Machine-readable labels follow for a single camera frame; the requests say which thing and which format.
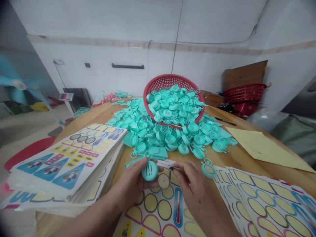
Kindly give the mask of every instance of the person's left hand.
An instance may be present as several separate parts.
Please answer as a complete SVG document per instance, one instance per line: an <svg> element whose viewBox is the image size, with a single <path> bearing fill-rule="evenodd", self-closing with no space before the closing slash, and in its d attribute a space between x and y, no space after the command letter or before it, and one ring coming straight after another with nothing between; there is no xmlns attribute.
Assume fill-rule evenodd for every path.
<svg viewBox="0 0 316 237"><path fill-rule="evenodd" d="M120 180L111 188L108 195L111 195L119 207L120 211L124 211L132 206L143 189L158 188L158 181L146 182L142 177L142 169L145 168L148 158L145 157L131 164L123 173Z"/></svg>

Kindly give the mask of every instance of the wooden tabletop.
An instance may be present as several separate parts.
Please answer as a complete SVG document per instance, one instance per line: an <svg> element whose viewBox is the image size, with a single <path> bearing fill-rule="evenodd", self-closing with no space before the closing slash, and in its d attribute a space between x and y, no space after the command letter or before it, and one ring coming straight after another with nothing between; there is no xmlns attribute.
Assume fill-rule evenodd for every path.
<svg viewBox="0 0 316 237"><path fill-rule="evenodd" d="M111 119L114 116L114 112L119 111L121 108L125 107L126 106L120 105L113 106L111 103L106 103L91 109L90 111L86 112L85 114L81 115L80 117L76 118L73 122L71 122L56 138L54 144L92 123L105 124L109 119ZM294 156L299 157L289 148L287 148L284 144L279 142L277 139L273 138L268 133L264 132L261 129L258 129L257 127L248 123L245 120L242 120L232 114L229 114L227 112L224 112L211 106L206 107L205 113L209 114L212 117L218 117L237 124L237 126L233 126L223 122L222 124L224 126L222 126L222 128L225 130L227 130L225 127L234 127L249 131L262 131L267 137L275 141L280 147L289 151ZM213 162L213 165L220 167L231 166L253 174L264 175L270 178L282 179L292 185L300 186L306 192L308 192L310 195L316 198L315 173L310 173L302 170L292 169L289 167L275 165L264 161L255 160L245 151L245 149L243 149L243 147L240 144L238 144L237 146L231 146L230 152L228 153L217 153L211 148L211 146L207 146L206 149L206 157ZM132 153L132 151L133 149L128 146L124 149L123 154L118 163L115 175L113 177L111 187L119 180L122 173L124 172L124 164L131 161L130 154ZM198 166L201 165L200 160L198 160L192 153L184 156L181 155L178 151L174 151L168 152L168 155L169 159L174 161L192 160ZM224 201L220 196L220 193L218 192L215 183L212 180L209 180L209 184L211 186L211 189L214 191L214 198L217 199L218 205L220 206L223 215L227 215L226 219L231 221L230 226L232 228L235 228L232 219L229 215L229 212L225 206ZM37 236L47 237L52 235L63 225L65 225L70 219L71 218L68 217L36 212ZM114 224L108 231L107 236L112 236L117 224L117 220L114 222Z"/></svg>

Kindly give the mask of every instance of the wall trim stripe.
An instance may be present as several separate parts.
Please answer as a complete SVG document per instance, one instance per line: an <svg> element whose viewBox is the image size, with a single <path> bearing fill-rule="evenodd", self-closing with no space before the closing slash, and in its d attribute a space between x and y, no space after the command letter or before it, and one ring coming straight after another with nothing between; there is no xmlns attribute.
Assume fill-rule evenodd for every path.
<svg viewBox="0 0 316 237"><path fill-rule="evenodd" d="M143 41L124 41L124 40L111 40L111 39L92 39L92 38L74 38L74 37L52 37L40 35L27 36L32 43L56 43L56 44L79 44L79 45L92 45L92 46L106 46L106 47L119 47L119 48L142 48L142 49L156 49L174 51L174 43L158 43ZM177 44L176 51L184 52L198 52L198 53L216 53L216 54L239 54L239 55L266 55L286 51L293 51L306 48L316 48L316 40L293 44L278 48L271 48L265 50L254 50L246 48L227 48L218 46L206 45L191 45L191 44Z"/></svg>

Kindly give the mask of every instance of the red basket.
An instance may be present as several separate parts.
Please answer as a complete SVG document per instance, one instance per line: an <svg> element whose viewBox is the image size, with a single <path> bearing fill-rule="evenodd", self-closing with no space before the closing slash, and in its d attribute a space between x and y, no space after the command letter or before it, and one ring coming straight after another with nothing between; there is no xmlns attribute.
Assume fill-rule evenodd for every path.
<svg viewBox="0 0 316 237"><path fill-rule="evenodd" d="M223 92L225 102L239 103L245 101L260 102L264 89L267 87L265 84L247 84L231 88Z"/></svg>
<svg viewBox="0 0 316 237"><path fill-rule="evenodd" d="M180 88L186 88L188 91L196 91L199 88L189 79L179 76L176 74L163 74L160 76L155 77L150 82L148 82L147 86L144 90L143 100L145 108L148 112L148 114L151 116L152 119L154 119L154 115L149 110L148 103L146 100L146 96L148 94L151 94L153 91L159 91L163 88L170 89L174 84L177 84ZM197 94L199 96L199 101L204 102L203 94L200 92ZM199 116L195 119L195 123L199 122L204 114L204 110L200 111ZM177 126L172 126L173 129L179 129Z"/></svg>

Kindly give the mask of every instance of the person's right hand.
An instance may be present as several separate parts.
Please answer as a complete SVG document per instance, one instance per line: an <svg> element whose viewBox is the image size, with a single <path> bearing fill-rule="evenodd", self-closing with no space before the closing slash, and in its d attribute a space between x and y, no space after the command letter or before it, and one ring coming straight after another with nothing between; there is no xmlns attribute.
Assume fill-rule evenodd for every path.
<svg viewBox="0 0 316 237"><path fill-rule="evenodd" d="M206 178L201 170L193 162L177 162L177 167L185 172L182 174L177 170L173 170L179 181L184 201L194 217L195 221L207 221L212 212L214 212L212 200L212 192Z"/></svg>

